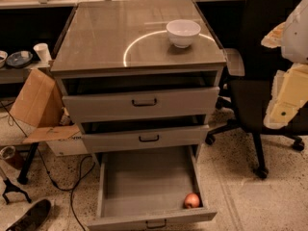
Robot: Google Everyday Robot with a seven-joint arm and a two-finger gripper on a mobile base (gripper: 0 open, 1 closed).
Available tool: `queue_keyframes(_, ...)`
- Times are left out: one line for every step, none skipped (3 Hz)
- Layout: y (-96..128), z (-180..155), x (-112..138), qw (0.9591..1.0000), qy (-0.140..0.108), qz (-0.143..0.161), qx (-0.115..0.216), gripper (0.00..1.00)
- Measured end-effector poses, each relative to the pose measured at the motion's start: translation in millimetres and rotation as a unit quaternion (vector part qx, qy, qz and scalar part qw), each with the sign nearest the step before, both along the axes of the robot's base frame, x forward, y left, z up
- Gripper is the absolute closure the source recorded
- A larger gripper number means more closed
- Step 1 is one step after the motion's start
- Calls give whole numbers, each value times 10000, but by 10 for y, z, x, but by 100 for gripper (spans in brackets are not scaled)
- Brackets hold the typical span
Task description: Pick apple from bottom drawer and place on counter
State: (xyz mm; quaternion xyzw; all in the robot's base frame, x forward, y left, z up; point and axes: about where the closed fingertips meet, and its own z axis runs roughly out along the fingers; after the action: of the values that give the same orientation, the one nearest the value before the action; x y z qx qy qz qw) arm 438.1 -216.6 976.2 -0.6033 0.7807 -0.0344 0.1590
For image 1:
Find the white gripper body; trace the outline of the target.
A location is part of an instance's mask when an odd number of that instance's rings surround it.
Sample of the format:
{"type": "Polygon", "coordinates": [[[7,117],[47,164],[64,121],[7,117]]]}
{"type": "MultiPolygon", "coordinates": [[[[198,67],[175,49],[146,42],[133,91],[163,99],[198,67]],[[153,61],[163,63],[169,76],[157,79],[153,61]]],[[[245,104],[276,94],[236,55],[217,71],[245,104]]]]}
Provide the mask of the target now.
{"type": "Polygon", "coordinates": [[[278,70],[273,79],[264,125],[270,129],[287,126],[307,102],[308,65],[293,64],[287,71],[278,70]]]}

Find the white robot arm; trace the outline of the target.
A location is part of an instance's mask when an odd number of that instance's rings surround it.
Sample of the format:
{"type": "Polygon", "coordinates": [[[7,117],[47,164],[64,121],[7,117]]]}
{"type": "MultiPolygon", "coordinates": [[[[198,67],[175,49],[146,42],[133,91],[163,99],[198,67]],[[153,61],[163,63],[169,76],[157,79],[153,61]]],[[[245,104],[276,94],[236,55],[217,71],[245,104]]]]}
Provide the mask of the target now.
{"type": "Polygon", "coordinates": [[[308,0],[301,0],[285,22],[264,36],[261,44],[280,47],[282,57],[293,63],[286,72],[276,72],[264,118],[266,127],[280,129],[308,101],[308,0]]]}

